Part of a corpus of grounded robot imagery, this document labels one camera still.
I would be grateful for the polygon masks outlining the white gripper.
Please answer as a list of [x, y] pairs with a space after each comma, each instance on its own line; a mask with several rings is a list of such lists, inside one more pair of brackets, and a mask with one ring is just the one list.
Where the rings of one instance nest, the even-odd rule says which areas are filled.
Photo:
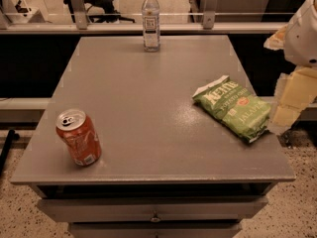
[[317, 97], [316, 0], [305, 0], [297, 12], [264, 42], [264, 47], [284, 49], [286, 60], [298, 66], [277, 81], [270, 110], [271, 127], [290, 127]]

